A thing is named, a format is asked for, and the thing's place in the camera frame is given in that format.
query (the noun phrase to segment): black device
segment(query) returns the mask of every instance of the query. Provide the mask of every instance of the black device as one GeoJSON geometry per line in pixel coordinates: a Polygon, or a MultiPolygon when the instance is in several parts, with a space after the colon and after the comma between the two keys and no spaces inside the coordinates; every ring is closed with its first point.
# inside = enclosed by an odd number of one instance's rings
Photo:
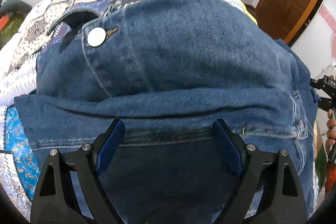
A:
{"type": "MultiPolygon", "coordinates": [[[[310,79],[310,86],[318,90],[323,90],[330,98],[322,97],[319,101],[319,108],[333,112],[333,118],[336,119],[336,80],[324,75],[323,78],[315,80],[310,79]]],[[[329,154],[328,161],[336,164],[336,145],[333,145],[329,154]]]]}
{"type": "MultiPolygon", "coordinates": [[[[115,119],[107,132],[76,152],[51,150],[36,185],[31,224],[123,224],[107,198],[98,175],[107,169],[124,133],[122,121],[115,119]],[[78,174],[94,221],[81,214],[70,171],[78,174]]],[[[303,190],[286,150],[269,153],[260,151],[253,144],[245,144],[222,119],[214,122],[213,133],[231,170],[240,177],[231,198],[214,223],[306,223],[303,190]],[[244,220],[262,174],[265,176],[265,186],[258,211],[244,220]]]]}

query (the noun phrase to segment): blue gripper pad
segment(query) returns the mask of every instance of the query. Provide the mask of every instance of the blue gripper pad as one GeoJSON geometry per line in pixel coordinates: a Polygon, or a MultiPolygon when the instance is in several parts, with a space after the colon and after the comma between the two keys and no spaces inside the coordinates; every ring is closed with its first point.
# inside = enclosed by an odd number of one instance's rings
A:
{"type": "Polygon", "coordinates": [[[125,131],[126,128],[124,123],[119,121],[98,153],[97,167],[95,170],[97,175],[105,172],[109,167],[119,144],[125,137],[125,131]]]}
{"type": "Polygon", "coordinates": [[[224,159],[226,160],[231,171],[240,176],[243,172],[243,164],[246,159],[246,154],[244,151],[245,142],[238,134],[232,133],[229,128],[227,130],[230,130],[230,132],[227,132],[219,120],[216,120],[212,127],[215,142],[219,146],[224,159]],[[241,145],[240,151],[234,144],[234,141],[237,141],[237,144],[241,145]]]}

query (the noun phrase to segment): person's hand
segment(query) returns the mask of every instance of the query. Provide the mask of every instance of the person's hand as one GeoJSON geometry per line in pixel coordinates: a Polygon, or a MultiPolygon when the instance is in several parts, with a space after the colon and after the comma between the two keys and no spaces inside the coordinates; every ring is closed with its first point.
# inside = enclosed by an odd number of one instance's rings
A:
{"type": "Polygon", "coordinates": [[[329,130],[327,131],[328,140],[325,142],[325,149],[327,153],[329,152],[330,146],[335,144],[334,139],[336,139],[336,130],[334,129],[334,127],[336,127],[336,119],[335,117],[333,117],[333,112],[331,111],[331,109],[328,111],[328,118],[329,118],[327,122],[327,127],[329,128],[329,130]]]}

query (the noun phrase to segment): metal screw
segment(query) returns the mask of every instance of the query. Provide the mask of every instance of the metal screw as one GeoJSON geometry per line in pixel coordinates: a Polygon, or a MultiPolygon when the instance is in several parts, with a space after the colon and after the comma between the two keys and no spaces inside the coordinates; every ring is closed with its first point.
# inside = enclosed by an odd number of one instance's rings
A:
{"type": "Polygon", "coordinates": [[[83,146],[82,146],[82,149],[84,150],[84,151],[87,151],[87,150],[89,150],[91,148],[91,144],[89,144],[89,143],[86,143],[86,144],[84,144],[83,146]]]}
{"type": "Polygon", "coordinates": [[[51,150],[51,151],[49,152],[49,154],[50,154],[51,156],[56,155],[56,154],[57,154],[57,149],[53,149],[53,150],[51,150]]]}
{"type": "Polygon", "coordinates": [[[249,143],[249,144],[246,146],[246,148],[247,148],[247,150],[254,151],[254,150],[255,150],[255,145],[249,143]]]}
{"type": "Polygon", "coordinates": [[[283,156],[287,156],[288,152],[285,149],[281,149],[280,154],[283,155],[283,156]]]}

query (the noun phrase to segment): white patterned fabric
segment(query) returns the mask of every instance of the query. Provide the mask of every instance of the white patterned fabric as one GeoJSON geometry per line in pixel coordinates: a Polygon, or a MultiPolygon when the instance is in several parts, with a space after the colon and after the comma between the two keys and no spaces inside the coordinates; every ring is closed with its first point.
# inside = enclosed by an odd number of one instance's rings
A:
{"type": "Polygon", "coordinates": [[[24,33],[24,31],[26,30],[28,24],[42,16],[46,9],[48,8],[49,4],[51,3],[52,0],[42,0],[40,1],[39,3],[37,3],[33,8],[32,10],[28,13],[28,15],[25,17],[25,20],[22,22],[18,32],[21,32],[21,33],[24,33]]]}
{"type": "Polygon", "coordinates": [[[28,199],[17,175],[13,154],[0,152],[0,183],[17,210],[30,221],[32,203],[28,199]]]}
{"type": "Polygon", "coordinates": [[[12,38],[3,46],[0,50],[0,80],[3,79],[11,66],[14,52],[16,50],[17,45],[19,44],[22,33],[17,32],[12,36],[12,38]]]}
{"type": "Polygon", "coordinates": [[[26,60],[22,67],[13,70],[0,81],[0,106],[14,104],[14,97],[26,95],[36,89],[36,59],[34,54],[26,60]]]}

